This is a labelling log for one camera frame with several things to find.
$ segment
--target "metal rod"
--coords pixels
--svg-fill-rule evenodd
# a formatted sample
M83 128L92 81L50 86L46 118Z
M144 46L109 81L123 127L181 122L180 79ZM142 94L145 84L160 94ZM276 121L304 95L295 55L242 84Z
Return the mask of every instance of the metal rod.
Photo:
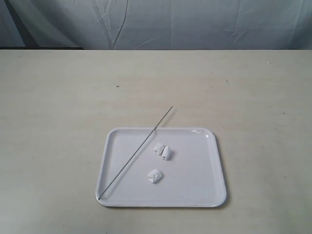
M150 137L150 135L156 130L156 128L159 126L159 124L163 121L163 119L166 117L166 115L171 111L173 108L170 107L170 109L167 111L167 113L161 118L161 120L158 122L158 124L155 126L155 128L149 133L149 135L145 138L145 140L142 142L142 144L138 147L138 149L135 151L135 153L131 156L131 158L127 161L127 163L122 167L122 169L118 172L117 176L112 180L112 182L106 187L106 189L102 192L102 194L98 197L98 200L101 199L101 197L104 195L104 193L108 190L108 188L112 185L112 183L115 181L115 179L120 175L120 173L125 169L125 167L128 165L128 163L131 161L131 159L136 155L136 153L141 149L141 147L144 145L144 143L147 141L147 139Z

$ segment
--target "white table surface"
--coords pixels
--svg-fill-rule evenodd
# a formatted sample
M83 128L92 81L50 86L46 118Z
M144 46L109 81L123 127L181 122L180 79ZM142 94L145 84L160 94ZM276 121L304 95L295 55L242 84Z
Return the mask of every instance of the white table surface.
M225 205L101 206L108 132L171 105L217 136ZM311 135L312 51L0 51L0 232L311 233Z

